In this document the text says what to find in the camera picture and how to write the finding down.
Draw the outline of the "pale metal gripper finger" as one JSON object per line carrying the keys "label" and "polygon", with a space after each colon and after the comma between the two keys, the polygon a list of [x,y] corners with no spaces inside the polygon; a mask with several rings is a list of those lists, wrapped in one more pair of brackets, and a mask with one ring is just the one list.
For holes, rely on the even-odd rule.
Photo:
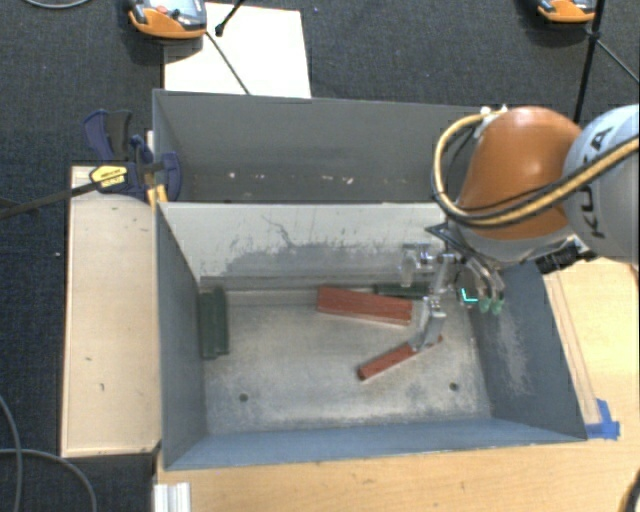
{"label": "pale metal gripper finger", "polygon": [[409,341],[410,347],[414,351],[422,351],[436,345],[441,339],[445,322],[446,313],[441,308],[440,299],[423,297],[417,330]]}
{"label": "pale metal gripper finger", "polygon": [[420,276],[433,273],[438,265],[439,251],[427,243],[402,245],[400,286],[410,287]]}

